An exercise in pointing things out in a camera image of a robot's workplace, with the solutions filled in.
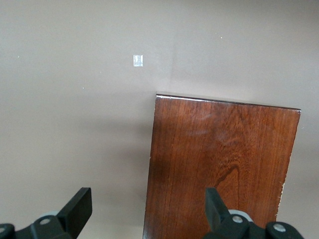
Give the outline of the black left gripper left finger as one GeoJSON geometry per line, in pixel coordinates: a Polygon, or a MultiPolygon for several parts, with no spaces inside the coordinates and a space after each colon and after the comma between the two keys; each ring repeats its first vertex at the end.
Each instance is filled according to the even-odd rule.
{"type": "Polygon", "coordinates": [[[91,188],[83,187],[55,216],[43,216],[19,231],[0,224],[0,239],[77,239],[91,215],[91,188]]]}

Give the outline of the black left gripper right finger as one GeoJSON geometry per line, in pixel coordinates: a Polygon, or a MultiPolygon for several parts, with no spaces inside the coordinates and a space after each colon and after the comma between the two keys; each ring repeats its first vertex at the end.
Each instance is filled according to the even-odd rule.
{"type": "Polygon", "coordinates": [[[202,239],[303,239],[287,223],[268,222],[261,228],[245,212],[230,212],[215,188],[205,191],[205,215],[211,231],[202,239]]]}

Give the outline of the dark brown wooden cabinet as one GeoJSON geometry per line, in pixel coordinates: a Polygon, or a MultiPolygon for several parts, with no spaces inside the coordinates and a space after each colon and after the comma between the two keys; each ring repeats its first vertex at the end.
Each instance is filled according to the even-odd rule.
{"type": "Polygon", "coordinates": [[[301,110],[158,93],[143,239],[200,239],[205,190],[264,227],[277,218],[301,110]]]}

